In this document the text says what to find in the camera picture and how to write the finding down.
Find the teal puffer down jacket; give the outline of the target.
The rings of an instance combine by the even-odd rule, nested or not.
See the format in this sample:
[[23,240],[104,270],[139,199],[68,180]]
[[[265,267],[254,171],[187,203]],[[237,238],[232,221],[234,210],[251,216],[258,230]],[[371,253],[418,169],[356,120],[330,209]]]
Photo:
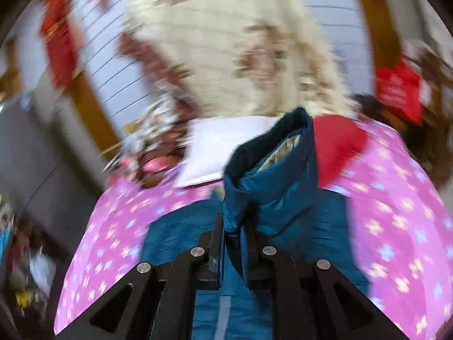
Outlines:
[[219,291],[196,295],[194,339],[270,339],[271,294],[251,291],[241,273],[240,229],[249,223],[272,247],[303,262],[328,260],[361,292],[369,282],[349,241],[347,202],[318,186],[313,119],[301,107],[268,132],[240,145],[223,175],[223,191],[151,223],[141,259],[153,265],[193,248],[223,215],[228,250]]

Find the pink floral bed sheet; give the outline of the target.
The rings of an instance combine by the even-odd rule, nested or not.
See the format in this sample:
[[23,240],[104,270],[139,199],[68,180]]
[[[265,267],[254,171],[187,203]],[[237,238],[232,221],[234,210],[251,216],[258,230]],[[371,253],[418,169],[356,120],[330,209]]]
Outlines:
[[[452,218],[401,137],[361,123],[366,148],[330,184],[349,205],[353,251],[372,302],[410,339],[437,339],[452,317]],[[142,190],[119,179],[101,195],[65,276],[54,321],[62,331],[137,262],[148,226],[207,199],[212,185],[180,189],[171,174]]]

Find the brown patterned blanket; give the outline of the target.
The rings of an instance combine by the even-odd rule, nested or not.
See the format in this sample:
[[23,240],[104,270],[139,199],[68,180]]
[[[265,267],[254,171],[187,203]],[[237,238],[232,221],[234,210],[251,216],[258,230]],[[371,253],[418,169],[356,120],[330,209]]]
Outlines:
[[105,168],[148,189],[182,161],[188,123],[197,117],[199,108],[183,82],[191,73],[186,65],[170,64],[155,44],[131,33],[120,35],[118,50],[141,64],[157,99],[125,126],[127,136],[111,148],[117,155]]

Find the red pillow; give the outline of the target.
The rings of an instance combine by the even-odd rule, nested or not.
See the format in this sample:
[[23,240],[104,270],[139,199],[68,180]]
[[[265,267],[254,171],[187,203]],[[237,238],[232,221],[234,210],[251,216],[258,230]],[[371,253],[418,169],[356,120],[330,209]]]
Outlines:
[[318,187],[328,186],[350,159],[363,151],[368,134],[355,121],[337,114],[313,118]]

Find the white folded cloth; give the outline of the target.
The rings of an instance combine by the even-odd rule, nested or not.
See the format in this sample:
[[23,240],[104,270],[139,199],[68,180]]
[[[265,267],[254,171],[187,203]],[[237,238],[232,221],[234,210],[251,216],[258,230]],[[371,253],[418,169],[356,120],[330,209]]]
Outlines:
[[220,180],[238,146],[266,133],[278,120],[267,116],[192,120],[175,186],[185,188]]

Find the red shopping bag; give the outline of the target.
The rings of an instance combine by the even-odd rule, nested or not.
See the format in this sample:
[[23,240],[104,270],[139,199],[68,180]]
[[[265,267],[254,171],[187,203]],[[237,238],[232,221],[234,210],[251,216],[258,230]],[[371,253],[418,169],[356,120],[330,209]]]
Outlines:
[[402,58],[392,68],[376,68],[375,74],[377,100],[400,120],[421,125],[420,74]]

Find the cream floral quilt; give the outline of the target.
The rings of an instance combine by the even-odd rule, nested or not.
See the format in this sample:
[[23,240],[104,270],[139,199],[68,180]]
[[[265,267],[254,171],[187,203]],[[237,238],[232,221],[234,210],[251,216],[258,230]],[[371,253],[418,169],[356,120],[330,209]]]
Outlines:
[[202,118],[352,110],[336,57],[300,0],[133,0],[119,51]]

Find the red hanging decoration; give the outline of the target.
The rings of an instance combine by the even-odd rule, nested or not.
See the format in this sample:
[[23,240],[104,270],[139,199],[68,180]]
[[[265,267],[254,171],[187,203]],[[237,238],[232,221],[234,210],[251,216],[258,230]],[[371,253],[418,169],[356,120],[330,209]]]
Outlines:
[[47,0],[39,34],[44,40],[56,88],[66,88],[73,80],[78,65],[77,50],[70,32],[69,0]]

